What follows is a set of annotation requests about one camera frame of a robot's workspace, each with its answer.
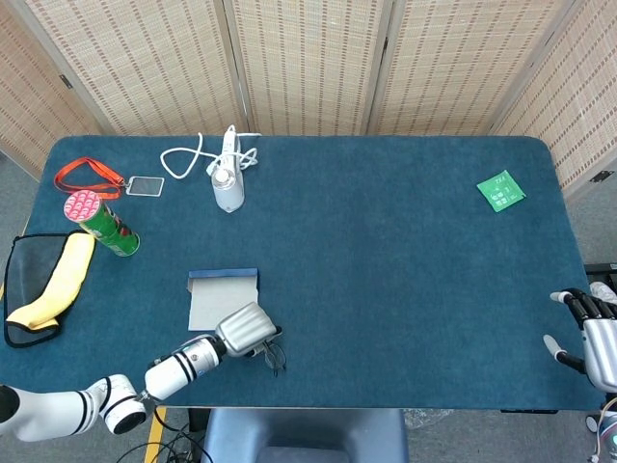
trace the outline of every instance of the table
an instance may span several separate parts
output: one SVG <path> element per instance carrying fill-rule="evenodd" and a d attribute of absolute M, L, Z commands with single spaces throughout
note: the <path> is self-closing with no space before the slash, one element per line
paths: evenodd
<path fill-rule="evenodd" d="M 89 155 L 125 177 L 163 176 L 158 156 L 196 137 L 71 137 L 51 151 L 28 233 L 69 232 L 52 186 Z M 204 149 L 220 150 L 220 137 Z M 584 287 L 547 147 L 526 137 L 261 137 L 246 201 L 226 214 L 206 160 L 159 199 L 112 208 L 142 237 L 117 258 L 98 246 L 55 340 L 0 346 L 0 378 L 39 392 L 126 374 L 187 332 L 189 270 L 257 267 L 259 304 L 283 327 L 287 371 L 225 359 L 167 400 L 176 406 L 594 409 L 585 378 L 557 364 L 550 333 L 581 353 L 549 293 Z M 168 156 L 182 172 L 190 155 Z M 507 169 L 527 198 L 495 213 L 475 185 Z M 69 180 L 93 180 L 84 170 Z"/>

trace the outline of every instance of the chair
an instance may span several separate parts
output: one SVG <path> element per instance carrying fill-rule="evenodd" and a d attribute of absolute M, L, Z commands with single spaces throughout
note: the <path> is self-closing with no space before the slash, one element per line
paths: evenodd
<path fill-rule="evenodd" d="M 396 409 L 215 409 L 204 448 L 215 463 L 409 461 Z"/>

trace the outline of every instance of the woven partition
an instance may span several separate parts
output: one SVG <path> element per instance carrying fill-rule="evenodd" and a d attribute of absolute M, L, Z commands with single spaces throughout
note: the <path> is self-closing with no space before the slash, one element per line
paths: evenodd
<path fill-rule="evenodd" d="M 383 48 L 383 0 L 226 1 L 226 7 L 233 11 L 256 130 L 364 134 L 369 80 Z"/>
<path fill-rule="evenodd" d="M 94 118 L 60 80 L 39 43 L 0 2 L 0 148 L 40 177 L 52 145 L 99 133 Z"/>
<path fill-rule="evenodd" d="M 544 140 L 567 188 L 615 150 L 616 84 L 617 3 L 586 0 L 496 133 Z"/>
<path fill-rule="evenodd" d="M 244 125 L 213 2 L 27 4 L 119 134 Z"/>
<path fill-rule="evenodd" d="M 565 1 L 408 0 L 371 132 L 485 133 Z"/>

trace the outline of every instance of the yellow cloth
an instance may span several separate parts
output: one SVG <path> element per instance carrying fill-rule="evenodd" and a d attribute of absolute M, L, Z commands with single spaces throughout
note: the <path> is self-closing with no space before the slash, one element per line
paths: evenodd
<path fill-rule="evenodd" d="M 86 279 L 94 244 L 90 234 L 71 234 L 42 295 L 11 313 L 7 321 L 33 331 L 58 326 L 55 317 L 73 303 Z"/>

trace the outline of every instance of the red can lid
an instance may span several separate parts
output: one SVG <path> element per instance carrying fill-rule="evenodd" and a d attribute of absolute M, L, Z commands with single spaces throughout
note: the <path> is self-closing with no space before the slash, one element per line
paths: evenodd
<path fill-rule="evenodd" d="M 76 191 L 65 201 L 65 216 L 73 222 L 85 222 L 96 215 L 100 204 L 101 199 L 94 191 Z"/>

